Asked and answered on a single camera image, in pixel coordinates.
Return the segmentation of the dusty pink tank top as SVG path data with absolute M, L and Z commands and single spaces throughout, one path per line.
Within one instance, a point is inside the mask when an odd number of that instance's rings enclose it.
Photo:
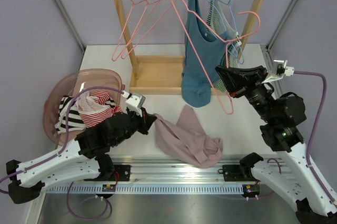
M 222 139 L 206 134 L 192 107 L 184 106 L 176 124 L 156 117 L 155 144 L 168 156 L 199 168 L 213 167 L 222 159 Z

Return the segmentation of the red white striped tank top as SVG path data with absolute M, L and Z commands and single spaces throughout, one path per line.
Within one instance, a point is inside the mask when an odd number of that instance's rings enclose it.
M 114 114 L 123 113 L 121 106 L 103 89 L 81 94 L 75 105 L 86 128 L 94 127 Z

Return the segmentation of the black white striped tank top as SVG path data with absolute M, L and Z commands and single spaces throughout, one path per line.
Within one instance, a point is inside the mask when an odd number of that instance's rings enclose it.
M 66 132 L 66 115 L 68 115 L 68 131 L 79 131 L 86 128 L 78 112 L 77 103 L 74 103 L 68 110 L 69 104 L 73 100 L 71 96 L 63 96 L 58 107 L 58 121 L 54 125 L 58 134 Z

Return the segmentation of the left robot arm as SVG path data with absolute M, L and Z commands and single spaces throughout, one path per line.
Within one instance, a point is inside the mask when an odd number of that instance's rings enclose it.
M 6 163 L 9 176 L 8 194 L 13 203 L 26 203 L 51 187 L 79 180 L 107 181 L 114 166 L 108 152 L 136 132 L 147 135 L 157 117 L 145 110 L 139 116 L 133 111 L 117 113 L 78 134 L 66 146 L 20 162 Z

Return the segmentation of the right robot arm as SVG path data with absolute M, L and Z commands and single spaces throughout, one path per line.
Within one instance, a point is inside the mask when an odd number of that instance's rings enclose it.
M 293 68 L 282 66 L 275 75 L 263 66 L 240 69 L 218 65 L 215 70 L 230 96 L 245 97 L 265 122 L 260 126 L 264 142 L 291 170 L 296 182 L 254 152 L 240 160 L 240 176 L 266 184 L 292 207 L 300 223 L 336 223 L 336 192 L 315 165 L 309 144 L 297 128 L 306 120 L 304 100 L 294 92 L 273 97 L 271 83 L 294 74 Z

